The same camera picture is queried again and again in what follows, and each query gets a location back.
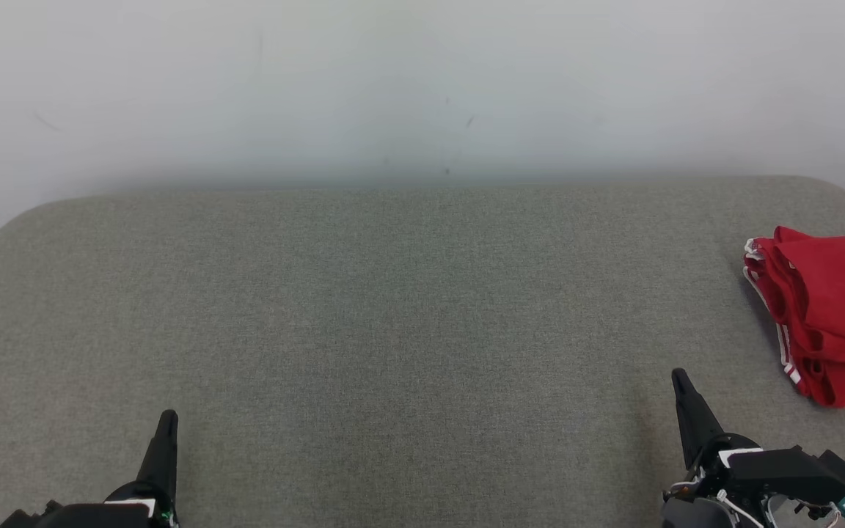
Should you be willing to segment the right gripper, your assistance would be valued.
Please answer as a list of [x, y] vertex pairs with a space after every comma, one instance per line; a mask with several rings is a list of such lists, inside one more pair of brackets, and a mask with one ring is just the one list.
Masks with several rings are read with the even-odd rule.
[[664, 527], [775, 527], [775, 512], [824, 518], [824, 464], [800, 447], [768, 450], [723, 428], [684, 368], [671, 372], [687, 477], [664, 491]]

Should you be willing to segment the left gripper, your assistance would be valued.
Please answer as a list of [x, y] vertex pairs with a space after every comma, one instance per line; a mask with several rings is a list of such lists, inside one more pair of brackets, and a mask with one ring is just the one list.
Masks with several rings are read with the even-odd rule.
[[178, 414], [161, 412], [136, 480], [103, 502], [61, 505], [50, 500], [40, 513], [17, 509], [0, 527], [178, 527]]

